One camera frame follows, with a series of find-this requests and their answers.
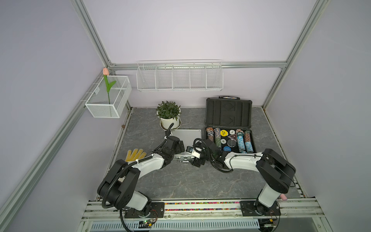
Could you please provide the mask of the silver aluminium poker case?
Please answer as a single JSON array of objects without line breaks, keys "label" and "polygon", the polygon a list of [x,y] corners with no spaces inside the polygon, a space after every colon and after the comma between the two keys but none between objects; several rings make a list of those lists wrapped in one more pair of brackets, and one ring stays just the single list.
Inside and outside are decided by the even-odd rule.
[{"label": "silver aluminium poker case", "polygon": [[196,138],[202,137],[202,131],[200,129],[176,129],[173,130],[171,133],[173,136],[178,137],[181,141],[183,141],[185,151],[181,152],[180,154],[175,154],[174,159],[180,163],[183,162],[191,162],[195,158],[200,158],[200,154],[197,155],[195,152],[187,152],[187,147],[193,146],[193,141]]}]

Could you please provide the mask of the black plastic poker case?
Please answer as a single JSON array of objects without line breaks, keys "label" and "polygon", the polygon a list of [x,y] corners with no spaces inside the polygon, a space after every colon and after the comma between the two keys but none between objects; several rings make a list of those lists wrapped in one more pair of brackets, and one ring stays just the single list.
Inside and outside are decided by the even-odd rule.
[{"label": "black plastic poker case", "polygon": [[[206,100],[206,138],[223,149],[252,154],[256,152],[251,131],[252,101],[237,97],[208,98]],[[221,130],[229,135],[222,137]]]}]

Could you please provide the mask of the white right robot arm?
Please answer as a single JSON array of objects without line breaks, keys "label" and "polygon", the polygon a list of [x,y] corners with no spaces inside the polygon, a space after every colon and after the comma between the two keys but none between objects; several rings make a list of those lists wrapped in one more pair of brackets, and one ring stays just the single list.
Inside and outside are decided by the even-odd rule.
[{"label": "white right robot arm", "polygon": [[294,183],[296,168],[272,149],[261,153],[236,153],[223,151],[209,139],[197,138],[185,151],[192,155],[194,166],[204,165],[206,161],[222,173],[231,173],[235,169],[258,172],[266,184],[255,201],[241,202],[243,213],[248,215],[281,215],[277,199],[287,194]]}]

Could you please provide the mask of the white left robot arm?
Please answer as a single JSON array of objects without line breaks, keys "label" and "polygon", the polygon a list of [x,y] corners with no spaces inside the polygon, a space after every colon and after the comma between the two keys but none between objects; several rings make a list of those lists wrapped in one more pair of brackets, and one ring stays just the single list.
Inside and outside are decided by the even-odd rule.
[{"label": "white left robot arm", "polygon": [[152,200],[135,190],[138,180],[150,172],[166,167],[172,162],[174,155],[184,151],[183,141],[169,136],[148,157],[131,162],[122,159],[116,161],[97,190],[102,198],[102,208],[132,208],[141,214],[149,214]]}]

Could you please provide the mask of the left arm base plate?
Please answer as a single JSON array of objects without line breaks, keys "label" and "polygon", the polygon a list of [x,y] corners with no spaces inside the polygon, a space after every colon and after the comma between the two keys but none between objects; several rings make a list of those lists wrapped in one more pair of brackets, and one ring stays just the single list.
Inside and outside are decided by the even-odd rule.
[{"label": "left arm base plate", "polygon": [[143,210],[130,208],[125,212],[125,218],[163,218],[165,213],[164,202],[151,202]]}]

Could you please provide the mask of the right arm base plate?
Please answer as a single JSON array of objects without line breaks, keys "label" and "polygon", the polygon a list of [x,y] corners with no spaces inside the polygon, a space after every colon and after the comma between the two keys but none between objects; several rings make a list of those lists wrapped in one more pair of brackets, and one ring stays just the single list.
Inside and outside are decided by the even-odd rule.
[{"label": "right arm base plate", "polygon": [[281,216],[280,206],[277,201],[271,207],[267,207],[259,201],[240,201],[241,212],[247,216]]}]

